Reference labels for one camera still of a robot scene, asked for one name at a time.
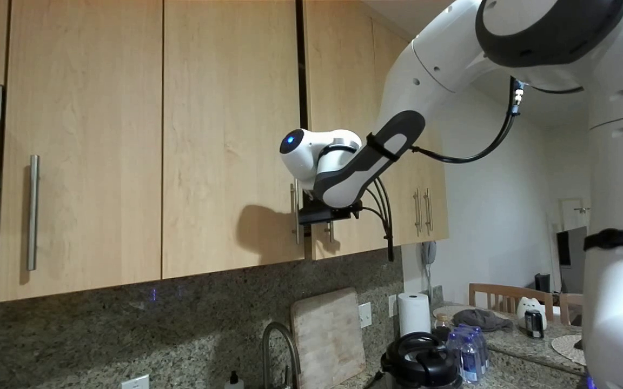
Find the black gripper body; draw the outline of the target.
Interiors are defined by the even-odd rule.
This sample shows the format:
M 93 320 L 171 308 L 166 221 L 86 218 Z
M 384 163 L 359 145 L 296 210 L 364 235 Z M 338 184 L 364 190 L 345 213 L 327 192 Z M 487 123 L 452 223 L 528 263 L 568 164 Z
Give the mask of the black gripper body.
M 345 221 L 351 217 L 359 217 L 359 207 L 327 207 L 324 203 L 307 203 L 299 210 L 299 223 L 300 225 L 316 225 L 316 223 L 333 223 Z

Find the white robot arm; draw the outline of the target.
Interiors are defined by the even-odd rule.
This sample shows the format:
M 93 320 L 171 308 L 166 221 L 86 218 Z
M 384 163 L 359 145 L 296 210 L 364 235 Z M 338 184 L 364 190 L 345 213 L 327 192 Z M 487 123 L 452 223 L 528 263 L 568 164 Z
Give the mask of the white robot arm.
M 583 352 L 597 389 L 623 389 L 623 0 L 452 0 L 392 63 L 370 135 L 296 128 L 282 137 L 280 158 L 313 200 L 303 218 L 354 210 L 449 99 L 498 71 L 508 75 L 503 130 L 530 88 L 587 97 Z

